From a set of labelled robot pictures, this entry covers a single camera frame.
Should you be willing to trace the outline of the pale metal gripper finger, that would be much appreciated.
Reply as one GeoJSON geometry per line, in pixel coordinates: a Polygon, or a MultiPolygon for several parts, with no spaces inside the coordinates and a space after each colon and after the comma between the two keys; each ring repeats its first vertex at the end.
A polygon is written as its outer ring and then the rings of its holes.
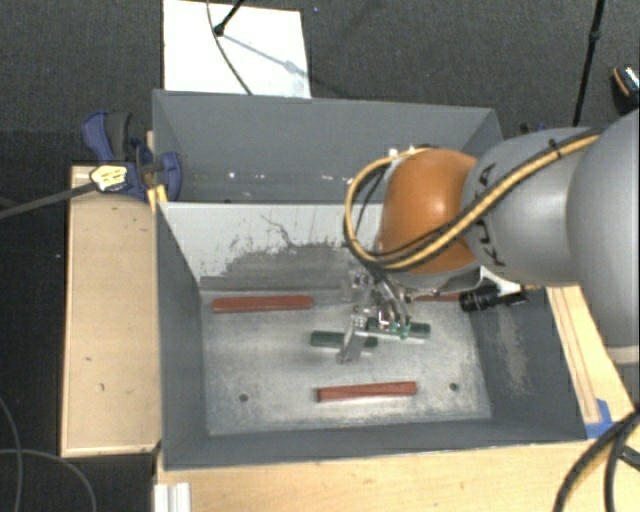
{"type": "Polygon", "coordinates": [[[336,354],[336,362],[349,364],[358,361],[367,339],[367,317],[352,314],[343,335],[342,347],[336,354]]]}
{"type": "Polygon", "coordinates": [[[361,303],[367,292],[367,272],[349,270],[341,280],[341,300],[345,303],[361,303]]]}

